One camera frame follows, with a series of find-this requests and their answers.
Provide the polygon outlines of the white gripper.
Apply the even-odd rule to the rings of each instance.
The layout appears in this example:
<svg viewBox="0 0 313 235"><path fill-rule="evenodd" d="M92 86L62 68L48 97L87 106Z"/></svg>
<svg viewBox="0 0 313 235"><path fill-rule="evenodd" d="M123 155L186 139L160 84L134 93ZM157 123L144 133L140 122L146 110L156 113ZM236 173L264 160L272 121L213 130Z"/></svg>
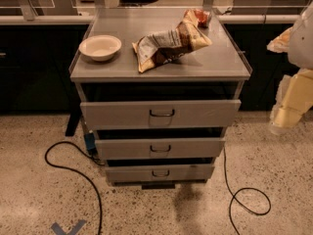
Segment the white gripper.
<svg viewBox="0 0 313 235"><path fill-rule="evenodd" d="M287 53L290 49L291 28L286 29L267 45L275 53ZM270 114L269 129L281 135L295 127L313 107L313 70L300 69L293 76L284 75L279 84L276 104Z"/></svg>

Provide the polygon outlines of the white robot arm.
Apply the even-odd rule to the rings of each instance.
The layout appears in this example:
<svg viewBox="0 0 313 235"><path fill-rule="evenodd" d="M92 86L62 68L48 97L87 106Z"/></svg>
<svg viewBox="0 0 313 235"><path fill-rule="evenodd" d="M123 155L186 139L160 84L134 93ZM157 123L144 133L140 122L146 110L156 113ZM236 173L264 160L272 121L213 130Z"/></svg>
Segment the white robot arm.
<svg viewBox="0 0 313 235"><path fill-rule="evenodd" d="M267 49L286 52L289 62L299 67L295 75L283 76L270 115L270 131L281 135L295 127L313 107L313 3L292 27L271 40Z"/></svg>

